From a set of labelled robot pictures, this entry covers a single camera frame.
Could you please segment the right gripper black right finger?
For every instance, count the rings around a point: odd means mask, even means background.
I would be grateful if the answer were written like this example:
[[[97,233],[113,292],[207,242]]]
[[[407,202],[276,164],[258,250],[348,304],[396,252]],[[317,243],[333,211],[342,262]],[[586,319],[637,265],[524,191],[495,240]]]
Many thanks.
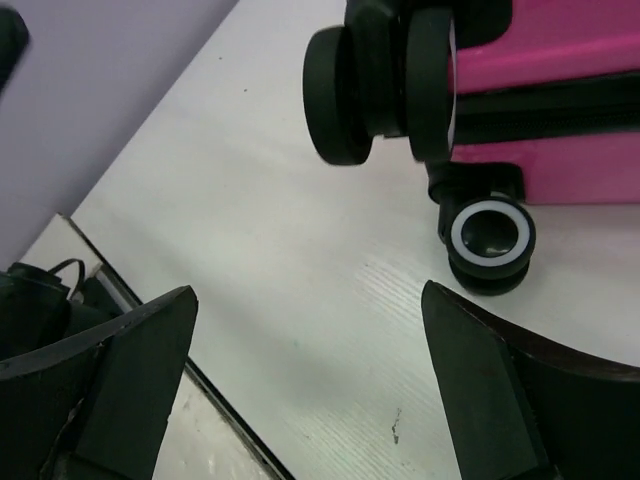
[[[552,341],[434,281],[421,308],[462,478],[638,478],[637,367]]]

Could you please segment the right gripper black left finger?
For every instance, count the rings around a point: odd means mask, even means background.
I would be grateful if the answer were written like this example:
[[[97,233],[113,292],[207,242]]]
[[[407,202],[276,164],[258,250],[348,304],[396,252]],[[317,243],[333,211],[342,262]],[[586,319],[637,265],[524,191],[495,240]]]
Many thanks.
[[[2,478],[151,478],[197,313],[183,286],[2,360]]]

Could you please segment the pink hard-shell suitcase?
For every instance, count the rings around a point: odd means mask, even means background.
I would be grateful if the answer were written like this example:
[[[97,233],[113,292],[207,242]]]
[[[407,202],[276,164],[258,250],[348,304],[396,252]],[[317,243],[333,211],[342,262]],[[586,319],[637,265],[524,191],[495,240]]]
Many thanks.
[[[525,278],[531,205],[639,199],[635,1],[350,1],[302,71],[319,156],[356,166],[406,138],[467,291]]]

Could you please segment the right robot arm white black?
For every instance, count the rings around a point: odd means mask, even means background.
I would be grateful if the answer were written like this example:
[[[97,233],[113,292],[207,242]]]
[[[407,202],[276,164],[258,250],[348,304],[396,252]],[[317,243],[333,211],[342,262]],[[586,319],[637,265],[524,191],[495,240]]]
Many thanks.
[[[1,275],[1,475],[148,479],[198,301],[175,289],[130,312],[68,298],[56,270]],[[639,371],[498,318],[446,287],[424,329],[464,479],[635,479]]]

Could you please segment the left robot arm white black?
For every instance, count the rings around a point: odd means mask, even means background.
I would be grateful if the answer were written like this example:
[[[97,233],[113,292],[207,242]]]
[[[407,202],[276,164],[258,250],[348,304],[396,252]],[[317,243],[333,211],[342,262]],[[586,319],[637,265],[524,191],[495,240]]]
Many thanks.
[[[0,92],[10,82],[31,40],[29,29],[19,12],[2,4],[0,11]]]

